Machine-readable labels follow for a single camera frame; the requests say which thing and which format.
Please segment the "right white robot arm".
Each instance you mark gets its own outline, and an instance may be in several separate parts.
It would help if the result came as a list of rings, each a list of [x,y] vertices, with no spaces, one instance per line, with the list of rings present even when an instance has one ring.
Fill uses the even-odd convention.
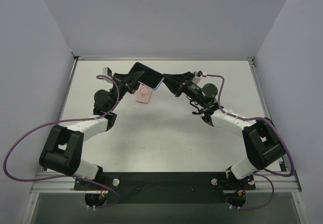
[[[246,118],[224,109],[220,104],[221,89],[212,83],[198,86],[207,75],[203,72],[164,74],[164,83],[175,97],[185,94],[202,120],[212,127],[225,129],[244,141],[246,157],[226,170],[227,179],[241,181],[264,170],[283,157],[285,147],[268,118]]]

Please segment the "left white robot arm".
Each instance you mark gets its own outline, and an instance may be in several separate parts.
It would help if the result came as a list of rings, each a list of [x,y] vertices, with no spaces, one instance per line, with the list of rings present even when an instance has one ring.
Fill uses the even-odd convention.
[[[98,90],[94,94],[93,116],[69,126],[52,127],[39,158],[39,164],[66,176],[85,178],[91,189],[103,185],[102,168],[82,159],[83,143],[99,133],[110,130],[117,118],[113,113],[126,93],[133,94],[144,74],[138,71],[128,74],[98,75],[97,79],[110,81],[110,90]]]

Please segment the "lavender phone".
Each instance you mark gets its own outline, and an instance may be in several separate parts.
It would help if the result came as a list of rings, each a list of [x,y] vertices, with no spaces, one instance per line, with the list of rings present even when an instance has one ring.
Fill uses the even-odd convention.
[[[147,86],[151,90],[157,90],[164,80],[164,77],[160,72],[157,72],[140,62],[136,62],[130,69],[129,73],[136,73],[140,71],[142,71],[143,74],[139,77],[138,82]]]

